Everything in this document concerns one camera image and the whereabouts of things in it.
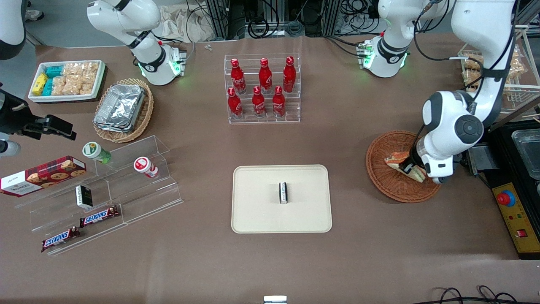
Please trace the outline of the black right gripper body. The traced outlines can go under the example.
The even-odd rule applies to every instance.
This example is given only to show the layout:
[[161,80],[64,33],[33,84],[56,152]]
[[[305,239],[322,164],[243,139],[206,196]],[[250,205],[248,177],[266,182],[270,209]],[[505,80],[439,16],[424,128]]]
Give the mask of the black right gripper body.
[[0,92],[0,132],[8,135],[19,132],[32,123],[32,112],[27,102],[8,92]]

